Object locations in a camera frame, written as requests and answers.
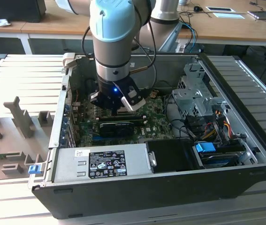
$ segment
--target motherboard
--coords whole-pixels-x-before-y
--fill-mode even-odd
[[[101,109],[88,100],[82,102],[82,114],[79,123],[80,147],[144,143],[152,139],[174,138],[173,131],[164,115],[162,97],[154,96],[146,99],[146,105],[136,112],[118,110],[117,116],[111,116],[110,110]],[[132,129],[132,135],[126,137],[102,137],[100,120],[130,121],[138,123]]]

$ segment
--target floor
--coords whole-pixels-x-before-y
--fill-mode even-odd
[[[81,52],[80,40],[66,40],[67,50],[63,50],[62,42],[58,39],[33,39],[32,48],[35,54],[64,54],[66,52]],[[85,49],[91,52],[93,49],[92,41],[85,41]],[[208,55],[222,55],[224,45],[205,45],[204,52]],[[258,76],[260,76],[266,67],[265,48],[251,46],[246,55],[242,57],[243,62]],[[16,38],[0,38],[0,53],[24,54],[20,40]],[[266,72],[262,77],[266,82]]]

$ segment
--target blue cable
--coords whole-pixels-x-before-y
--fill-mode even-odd
[[[195,45],[195,33],[194,33],[194,30],[188,25],[188,24],[186,24],[186,23],[183,23],[186,27],[188,27],[191,31],[192,31],[192,35],[193,35],[193,44],[192,44],[192,47],[191,47],[191,49],[190,49],[190,53],[192,52],[192,49],[193,49],[193,47],[194,47],[194,45]]]

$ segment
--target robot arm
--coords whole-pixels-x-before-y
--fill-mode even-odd
[[[141,43],[144,42],[144,46],[153,47],[150,27],[144,26],[151,20],[156,30],[151,31],[156,34],[155,37],[158,37],[158,50],[169,48],[165,43],[175,41],[177,32],[174,30],[177,27],[181,28],[178,26],[179,16],[176,12],[178,0],[157,0],[154,10],[152,9],[155,0],[56,0],[56,2],[59,7],[67,11],[90,15],[99,81],[99,91],[91,96],[91,102],[101,108],[111,109],[114,115],[123,105],[130,112],[143,106],[144,97],[129,75],[133,39],[136,37]]]

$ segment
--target metal table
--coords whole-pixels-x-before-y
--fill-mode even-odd
[[[50,57],[50,55],[36,57],[38,57],[39,62],[42,62],[46,61],[46,57]],[[240,60],[235,60],[233,57],[213,56],[209,58],[266,131],[266,87],[263,83]],[[18,56],[18,60],[31,62],[26,59],[27,56],[25,55]],[[46,67],[45,70],[48,73],[55,73],[57,67],[52,65]],[[20,78],[24,76],[23,74],[23,71],[14,72],[14,76]],[[188,225],[266,224],[266,181],[252,186],[236,199],[68,220],[53,218],[28,189],[27,182],[28,179],[25,178],[2,180],[0,183],[0,224],[120,225],[130,223],[155,224],[156,222]]]

